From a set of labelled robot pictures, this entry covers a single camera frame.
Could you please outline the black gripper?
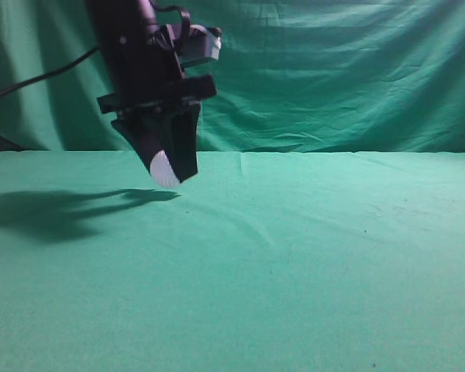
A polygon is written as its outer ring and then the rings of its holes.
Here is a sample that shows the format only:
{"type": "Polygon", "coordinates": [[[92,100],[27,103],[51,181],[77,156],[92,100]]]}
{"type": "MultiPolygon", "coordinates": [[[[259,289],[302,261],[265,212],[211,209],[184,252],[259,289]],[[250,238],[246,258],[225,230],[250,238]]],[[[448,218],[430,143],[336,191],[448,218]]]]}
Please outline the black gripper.
{"type": "MultiPolygon", "coordinates": [[[[136,107],[201,101],[217,94],[213,76],[186,75],[176,50],[181,27],[166,24],[148,34],[129,24],[94,24],[112,92],[97,98],[103,114],[136,107]]],[[[197,128],[200,108],[189,108],[171,121],[171,136],[161,124],[143,117],[112,120],[112,128],[135,151],[150,174],[150,161],[163,150],[182,183],[198,173],[197,128]],[[172,160],[171,139],[173,143],[172,160]]]]}

